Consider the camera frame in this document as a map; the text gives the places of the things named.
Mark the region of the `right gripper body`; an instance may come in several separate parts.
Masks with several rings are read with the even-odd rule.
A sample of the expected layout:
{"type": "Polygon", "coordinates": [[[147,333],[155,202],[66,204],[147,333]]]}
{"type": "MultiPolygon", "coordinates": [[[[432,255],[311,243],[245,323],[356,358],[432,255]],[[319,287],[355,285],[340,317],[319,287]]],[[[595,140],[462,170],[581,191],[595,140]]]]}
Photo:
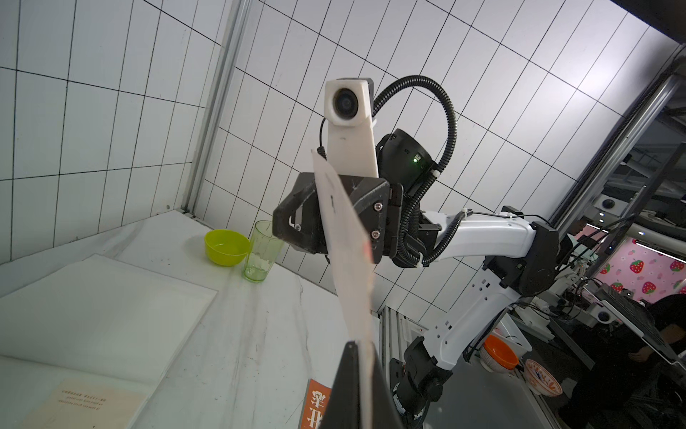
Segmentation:
{"type": "Polygon", "coordinates": [[[343,234],[366,235],[371,259],[398,254],[404,188],[382,178],[300,173],[273,211],[273,235],[309,254],[343,248],[343,234]]]}

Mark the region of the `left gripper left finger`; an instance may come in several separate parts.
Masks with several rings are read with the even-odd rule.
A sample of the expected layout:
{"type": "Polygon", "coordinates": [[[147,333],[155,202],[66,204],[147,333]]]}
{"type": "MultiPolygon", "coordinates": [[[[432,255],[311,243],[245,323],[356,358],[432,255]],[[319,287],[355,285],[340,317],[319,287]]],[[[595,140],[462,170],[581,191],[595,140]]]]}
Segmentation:
{"type": "Polygon", "coordinates": [[[359,427],[359,355],[357,344],[349,341],[343,350],[321,429],[359,427]]]}

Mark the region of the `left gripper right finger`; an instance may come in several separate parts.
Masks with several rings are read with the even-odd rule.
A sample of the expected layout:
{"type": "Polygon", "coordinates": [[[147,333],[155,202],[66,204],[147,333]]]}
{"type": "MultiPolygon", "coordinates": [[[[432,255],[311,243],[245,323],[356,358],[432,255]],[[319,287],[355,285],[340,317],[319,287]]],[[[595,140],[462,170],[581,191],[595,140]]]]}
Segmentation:
{"type": "Polygon", "coordinates": [[[377,353],[373,364],[372,413],[372,429],[403,428],[377,353]]]}

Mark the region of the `cream card red stripe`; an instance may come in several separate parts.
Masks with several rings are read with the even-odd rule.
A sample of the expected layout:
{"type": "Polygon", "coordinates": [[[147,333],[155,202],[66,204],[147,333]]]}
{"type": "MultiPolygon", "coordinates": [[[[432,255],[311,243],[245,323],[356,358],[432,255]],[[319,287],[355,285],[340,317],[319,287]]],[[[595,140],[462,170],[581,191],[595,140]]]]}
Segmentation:
{"type": "Polygon", "coordinates": [[[21,428],[130,428],[146,395],[135,391],[66,379],[21,428]]]}

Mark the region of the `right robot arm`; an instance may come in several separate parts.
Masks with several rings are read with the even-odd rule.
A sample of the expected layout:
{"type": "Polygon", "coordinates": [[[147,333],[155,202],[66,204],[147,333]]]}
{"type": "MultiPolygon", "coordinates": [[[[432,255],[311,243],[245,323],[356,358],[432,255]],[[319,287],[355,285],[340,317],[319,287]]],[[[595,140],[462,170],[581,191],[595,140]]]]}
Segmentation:
{"type": "Polygon", "coordinates": [[[274,235],[311,254],[330,259],[350,341],[344,348],[325,428],[409,428],[423,423],[439,400],[454,366],[491,332],[504,312],[522,298],[546,291],[554,282],[557,231],[528,222],[522,214],[453,216],[420,212],[412,199],[436,177],[427,156],[412,164],[419,145],[404,134],[382,140],[380,173],[341,175],[330,157],[314,156],[314,171],[302,173],[291,194],[273,213],[274,235]],[[482,257],[482,267],[446,317],[413,339],[401,359],[379,357],[370,318],[373,266],[396,257],[404,210],[423,225],[439,226],[429,242],[410,238],[418,266],[440,254],[482,257]]]}

